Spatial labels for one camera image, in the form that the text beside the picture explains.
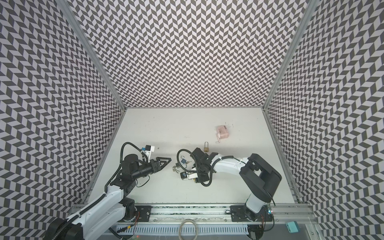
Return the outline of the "long shackle brass padlock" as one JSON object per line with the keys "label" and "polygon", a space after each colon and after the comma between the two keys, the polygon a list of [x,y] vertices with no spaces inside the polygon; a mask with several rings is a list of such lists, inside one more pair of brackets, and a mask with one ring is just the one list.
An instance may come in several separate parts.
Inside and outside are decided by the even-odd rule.
{"label": "long shackle brass padlock", "polygon": [[209,142],[204,143],[204,152],[209,152]]}

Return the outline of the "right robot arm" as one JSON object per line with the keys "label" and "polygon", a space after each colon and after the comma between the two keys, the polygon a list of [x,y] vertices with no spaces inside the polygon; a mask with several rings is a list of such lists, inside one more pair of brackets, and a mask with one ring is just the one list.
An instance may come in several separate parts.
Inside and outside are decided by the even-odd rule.
{"label": "right robot arm", "polygon": [[[194,161],[194,167],[191,170],[181,164],[182,152],[188,153]],[[262,217],[263,207],[266,204],[274,202],[274,194],[282,180],[281,174],[258,154],[251,154],[248,158],[236,158],[218,153],[207,154],[200,148],[192,152],[181,149],[177,152],[177,163],[184,171],[183,180],[195,179],[204,187],[212,184],[214,173],[227,173],[241,177],[251,191],[243,206],[243,216],[252,222]]]}

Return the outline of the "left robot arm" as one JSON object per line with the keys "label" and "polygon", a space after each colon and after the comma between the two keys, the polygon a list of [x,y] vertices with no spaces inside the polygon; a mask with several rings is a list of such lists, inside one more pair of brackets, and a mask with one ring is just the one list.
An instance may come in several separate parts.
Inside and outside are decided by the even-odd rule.
{"label": "left robot arm", "polygon": [[163,170],[171,158],[151,159],[153,146],[140,149],[124,143],[117,170],[104,186],[103,193],[66,219],[53,220],[44,235],[45,240],[96,240],[120,220],[136,221],[135,201],[128,195],[137,180]]}

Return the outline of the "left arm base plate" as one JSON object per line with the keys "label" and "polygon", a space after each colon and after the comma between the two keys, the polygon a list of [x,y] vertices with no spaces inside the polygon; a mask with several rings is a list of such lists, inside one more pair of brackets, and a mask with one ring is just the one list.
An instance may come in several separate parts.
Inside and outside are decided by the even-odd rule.
{"label": "left arm base plate", "polygon": [[126,207],[125,216],[122,218],[122,222],[149,222],[151,216],[152,206],[130,206]]}

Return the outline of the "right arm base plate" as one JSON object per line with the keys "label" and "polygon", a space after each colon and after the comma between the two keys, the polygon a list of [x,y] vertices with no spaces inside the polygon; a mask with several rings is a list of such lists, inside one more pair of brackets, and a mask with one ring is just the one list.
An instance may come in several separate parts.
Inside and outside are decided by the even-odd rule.
{"label": "right arm base plate", "polygon": [[269,205],[264,205],[258,213],[247,209],[245,205],[232,205],[226,214],[231,216],[232,222],[273,222]]}

